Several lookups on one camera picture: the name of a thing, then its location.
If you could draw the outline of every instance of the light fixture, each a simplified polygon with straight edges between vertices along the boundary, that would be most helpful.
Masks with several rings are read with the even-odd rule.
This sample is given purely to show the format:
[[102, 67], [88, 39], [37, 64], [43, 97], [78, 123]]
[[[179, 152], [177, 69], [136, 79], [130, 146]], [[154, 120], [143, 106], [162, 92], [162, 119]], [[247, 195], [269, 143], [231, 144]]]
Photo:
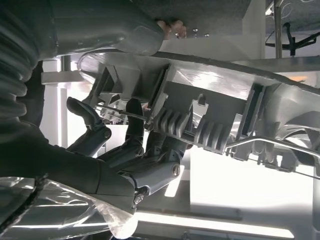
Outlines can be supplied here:
[[176, 179], [172, 180], [169, 185], [168, 185], [167, 190], [165, 193], [165, 196], [169, 197], [169, 198], [174, 198], [177, 190], [178, 190], [179, 184], [180, 183], [181, 177], [183, 176], [183, 170], [185, 169], [185, 166], [180, 165], [180, 166], [180, 174]]
[[136, 215], [141, 222], [183, 226], [190, 228], [210, 229], [232, 233], [245, 233], [294, 239], [294, 236], [288, 229], [248, 225], [242, 223], [213, 221], [208, 219], [189, 218], [183, 216], [163, 215], [157, 213], [137, 212]]

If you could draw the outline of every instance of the metal wire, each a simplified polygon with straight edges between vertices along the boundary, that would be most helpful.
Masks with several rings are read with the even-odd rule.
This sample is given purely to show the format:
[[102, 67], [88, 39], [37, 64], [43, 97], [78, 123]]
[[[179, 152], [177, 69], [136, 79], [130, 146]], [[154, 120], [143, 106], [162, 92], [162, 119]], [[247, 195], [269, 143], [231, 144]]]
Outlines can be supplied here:
[[256, 142], [256, 141], [261, 141], [261, 142], [266, 142], [266, 143], [270, 143], [270, 144], [276, 144], [276, 145], [279, 145], [279, 146], [282, 146], [282, 147], [285, 147], [285, 148], [288, 148], [288, 149], [293, 149], [293, 150], [297, 150], [297, 151], [300, 151], [300, 152], [303, 152], [303, 153], [306, 153], [306, 154], [312, 155], [314, 157], [317, 157], [318, 162], [319, 162], [319, 164], [320, 164], [320, 154], [316, 152], [316, 151], [310, 150], [310, 149], [306, 148], [306, 147], [298, 146], [298, 145], [293, 144], [293, 143], [275, 140], [275, 139], [273, 139], [273, 138], [271, 138], [271, 137], [250, 136], [250, 137], [247, 137], [247, 138], [245, 138], [245, 139], [229, 143], [226, 146], [226, 149], [229, 149], [229, 148], [233, 148], [233, 147], [236, 147], [236, 146], [240, 146], [240, 145], [244, 145], [244, 144], [248, 144], [248, 143], [251, 143], [251, 142]]
[[42, 177], [35, 178], [34, 188], [30, 195], [29, 195], [21, 206], [14, 211], [0, 225], [0, 238], [5, 235], [11, 227], [19, 223], [25, 214], [30, 210], [44, 189], [46, 179], [47, 174]]
[[97, 104], [96, 106], [99, 107], [99, 108], [103, 108], [103, 109], [112, 110], [112, 111], [115, 111], [115, 112], [118, 112], [119, 114], [127, 115], [127, 116], [129, 116], [129, 117], [133, 117], [133, 118], [143, 120], [143, 121], [146, 121], [148, 119], [147, 117], [145, 117], [145, 116], [134, 114], [134, 113], [127, 112], [127, 111], [124, 111], [124, 110], [119, 110], [119, 109], [116, 109], [116, 108], [113, 108], [113, 107], [110, 107], [110, 106], [104, 106], [104, 105], [101, 105], [101, 104]]

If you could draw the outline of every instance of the ceiling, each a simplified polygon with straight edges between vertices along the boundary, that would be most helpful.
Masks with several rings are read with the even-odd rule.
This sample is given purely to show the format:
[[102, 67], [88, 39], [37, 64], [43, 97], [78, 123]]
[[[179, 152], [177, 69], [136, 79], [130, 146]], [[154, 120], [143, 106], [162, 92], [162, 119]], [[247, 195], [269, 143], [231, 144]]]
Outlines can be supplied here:
[[[251, 0], [133, 0], [138, 7], [155, 20], [171, 23], [182, 20], [187, 28], [187, 36], [235, 35], [242, 32], [242, 18]], [[267, 8], [272, 0], [266, 0]], [[284, 0], [282, 22], [289, 22], [293, 32], [316, 31], [320, 29], [320, 1]], [[266, 19], [266, 33], [274, 29], [271, 16]]]

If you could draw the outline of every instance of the bolt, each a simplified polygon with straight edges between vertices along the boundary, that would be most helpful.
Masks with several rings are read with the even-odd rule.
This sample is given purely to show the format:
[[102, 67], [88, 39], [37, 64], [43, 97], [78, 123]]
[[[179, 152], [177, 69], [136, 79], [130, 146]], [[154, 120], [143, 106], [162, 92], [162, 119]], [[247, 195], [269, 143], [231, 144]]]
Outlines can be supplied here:
[[142, 194], [138, 194], [134, 198], [134, 204], [139, 204], [140, 203], [142, 200], [143, 200], [143, 195]]
[[180, 174], [180, 165], [179, 164], [174, 164], [172, 167], [172, 174], [174, 177], [177, 177]]

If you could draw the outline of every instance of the gray plastic housing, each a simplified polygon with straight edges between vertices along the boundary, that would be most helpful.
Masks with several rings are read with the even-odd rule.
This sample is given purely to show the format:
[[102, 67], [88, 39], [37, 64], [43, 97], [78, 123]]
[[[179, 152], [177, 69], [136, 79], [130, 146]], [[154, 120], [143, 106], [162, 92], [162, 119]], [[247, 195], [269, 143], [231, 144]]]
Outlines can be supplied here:
[[32, 33], [40, 58], [115, 48], [152, 55], [163, 31], [130, 0], [2, 0]]

